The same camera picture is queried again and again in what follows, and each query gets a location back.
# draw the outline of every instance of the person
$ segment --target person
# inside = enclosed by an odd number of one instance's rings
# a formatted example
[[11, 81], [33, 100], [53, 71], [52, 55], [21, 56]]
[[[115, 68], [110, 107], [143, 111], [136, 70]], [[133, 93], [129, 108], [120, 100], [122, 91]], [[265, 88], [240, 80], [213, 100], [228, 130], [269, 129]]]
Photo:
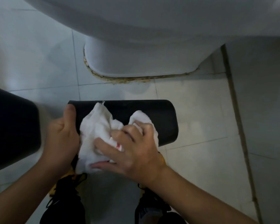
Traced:
[[[71, 168], [79, 150], [75, 119], [75, 107], [67, 105], [63, 118], [50, 123], [39, 161], [0, 194], [0, 224], [25, 223], [56, 183], [55, 195], [41, 223], [85, 223], [85, 211], [74, 188], [80, 179], [71, 175], [61, 178]], [[137, 124], [143, 129], [143, 135], [133, 125], [111, 132], [124, 152], [97, 138], [95, 146], [115, 163], [92, 165], [93, 168], [122, 174], [144, 188], [142, 198], [146, 197], [146, 200], [140, 199], [135, 212], [136, 223], [185, 223], [184, 220], [204, 224], [256, 223], [168, 167], [160, 159], [155, 146], [153, 126], [141, 122]], [[171, 210], [169, 205], [183, 218], [168, 212]], [[143, 217], [147, 211], [155, 213], [145, 221]]]

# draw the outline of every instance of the toilet bowl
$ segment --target toilet bowl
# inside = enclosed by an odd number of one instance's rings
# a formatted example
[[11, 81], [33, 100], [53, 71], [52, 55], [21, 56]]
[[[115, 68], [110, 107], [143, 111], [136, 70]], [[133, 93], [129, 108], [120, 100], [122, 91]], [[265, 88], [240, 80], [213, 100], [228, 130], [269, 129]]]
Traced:
[[85, 34], [88, 66], [114, 78], [192, 72], [238, 36], [280, 36], [280, 0], [25, 1]]

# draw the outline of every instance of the hand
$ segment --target hand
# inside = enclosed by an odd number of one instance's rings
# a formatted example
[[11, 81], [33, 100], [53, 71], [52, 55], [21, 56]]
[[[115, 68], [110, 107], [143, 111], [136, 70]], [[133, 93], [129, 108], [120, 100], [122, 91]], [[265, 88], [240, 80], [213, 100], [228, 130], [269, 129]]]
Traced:
[[155, 181], [166, 164], [161, 160], [153, 138], [152, 124], [135, 123], [143, 130], [143, 136], [134, 125], [124, 126], [122, 130], [113, 130], [111, 136], [120, 143], [124, 152], [105, 143], [101, 138], [94, 145], [116, 163], [98, 162], [92, 168], [109, 170], [123, 174], [131, 180], [149, 187]]
[[78, 153], [79, 143], [75, 106], [67, 105], [63, 117], [49, 124], [44, 152], [39, 162], [62, 176], [69, 171]]

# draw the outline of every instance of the towel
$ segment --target towel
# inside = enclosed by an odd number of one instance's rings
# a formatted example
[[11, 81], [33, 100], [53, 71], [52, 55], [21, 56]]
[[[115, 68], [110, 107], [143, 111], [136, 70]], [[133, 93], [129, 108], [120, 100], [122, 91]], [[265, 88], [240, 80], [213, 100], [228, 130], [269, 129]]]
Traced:
[[[130, 117], [129, 124], [135, 125], [141, 134], [143, 134], [142, 129], [134, 123], [135, 120], [138, 120], [143, 123], [153, 124], [150, 118], [138, 110]], [[93, 173], [100, 171], [98, 169], [92, 169], [91, 164], [101, 161], [110, 161], [108, 157], [104, 156], [93, 144], [94, 139], [100, 137], [109, 145], [115, 147], [119, 151], [123, 151], [122, 146], [117, 143], [110, 136], [110, 132], [113, 129], [120, 130], [123, 128], [123, 124], [113, 119], [112, 114], [104, 106], [104, 104], [96, 103], [93, 110], [82, 120], [80, 125], [80, 139], [81, 147], [78, 154], [78, 162], [76, 166], [76, 174], [82, 173]], [[158, 132], [154, 128], [154, 140], [157, 148], [159, 147]]]

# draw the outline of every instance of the wall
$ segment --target wall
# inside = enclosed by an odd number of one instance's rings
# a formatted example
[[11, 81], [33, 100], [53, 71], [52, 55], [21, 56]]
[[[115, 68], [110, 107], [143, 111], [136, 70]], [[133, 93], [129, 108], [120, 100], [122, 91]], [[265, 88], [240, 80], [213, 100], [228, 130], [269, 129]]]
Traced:
[[280, 224], [280, 38], [226, 47], [262, 219]]

